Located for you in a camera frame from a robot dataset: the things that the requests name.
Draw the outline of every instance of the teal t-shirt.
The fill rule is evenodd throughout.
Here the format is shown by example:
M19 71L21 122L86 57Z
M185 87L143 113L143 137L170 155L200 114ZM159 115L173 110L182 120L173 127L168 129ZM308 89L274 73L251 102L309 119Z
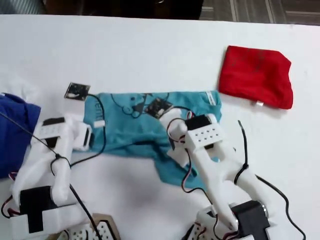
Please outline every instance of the teal t-shirt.
M168 184L180 185L188 166L182 168L167 155L171 148L165 128L145 109L156 98L186 107L196 115L214 114L221 118L221 101L216 91L210 92L159 92L159 93L100 93L105 112L105 153L126 157L152 158L160 179ZM187 110L182 109L182 118L187 119ZM92 126L94 142L91 150L98 152L104 144L103 128L93 128L95 121L102 120L99 102L88 96L85 101L84 122ZM187 188L203 187L196 169L188 177Z

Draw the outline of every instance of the white block with holes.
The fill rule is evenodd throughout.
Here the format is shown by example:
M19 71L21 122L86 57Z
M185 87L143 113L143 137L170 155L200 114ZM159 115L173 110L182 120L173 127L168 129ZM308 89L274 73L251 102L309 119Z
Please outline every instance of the white block with holes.
M189 130L185 135L185 145L191 151L214 144L223 140L225 134L218 123L212 123L207 126Z
M97 228L102 237L102 240L116 240L111 234L111 231L106 222L101 221ZM69 240L98 240L96 232L90 227L89 224L78 225L67 230ZM57 240L68 240L68 235L62 232Z

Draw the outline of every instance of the blue fabric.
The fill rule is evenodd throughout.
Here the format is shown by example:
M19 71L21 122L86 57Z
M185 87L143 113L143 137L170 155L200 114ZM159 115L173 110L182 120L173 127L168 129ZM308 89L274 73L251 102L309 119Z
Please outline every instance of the blue fabric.
M103 103L106 118L105 152L118 156L153 158L160 179L169 184L180 185L188 167L181 168L167 156L171 145L166 130L160 121L144 112L155 98L164 99L174 106L191 109L196 115L213 113L221 118L219 94L212 91L215 105L211 105L206 92L169 92L169 93L100 93L97 96ZM182 110L186 118L187 110ZM84 122L93 126L94 121L102 120L99 102L88 96L85 101ZM94 143L92 150L101 150L104 139L103 129L93 128ZM186 187L204 187L197 171L186 181Z
M33 133L40 107L11 95L0 95L0 112ZM31 136L0 115L0 178L16 172L24 160Z

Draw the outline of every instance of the white tabletop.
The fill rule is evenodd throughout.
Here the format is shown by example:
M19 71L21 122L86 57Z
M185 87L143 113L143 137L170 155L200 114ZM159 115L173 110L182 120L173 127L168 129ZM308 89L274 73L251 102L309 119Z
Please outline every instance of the white tabletop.
M320 215L319 42L317 26L0 15L0 67L41 89L51 104L44 107L53 111L69 82L89 84L92 93L212 90L228 45L282 52L292 62L293 108L256 108L221 95L221 124L243 159L242 121L251 170L288 196L292 219L312 240ZM72 184L80 196L90 196L84 200L96 212L113 216L124 240L179 239L208 206L201 193L162 183L151 159L101 155L75 167ZM0 182L1 202L9 186ZM231 191L244 198L226 184L230 202ZM285 217L282 198L265 191L288 239L302 239ZM9 226L1 216L1 239L11 238Z

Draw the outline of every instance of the red cloth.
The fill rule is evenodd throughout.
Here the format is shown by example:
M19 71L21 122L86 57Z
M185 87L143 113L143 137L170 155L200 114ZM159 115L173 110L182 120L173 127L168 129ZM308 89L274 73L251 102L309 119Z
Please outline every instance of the red cloth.
M279 51L228 46L219 92L290 109L294 100L290 66L291 62Z

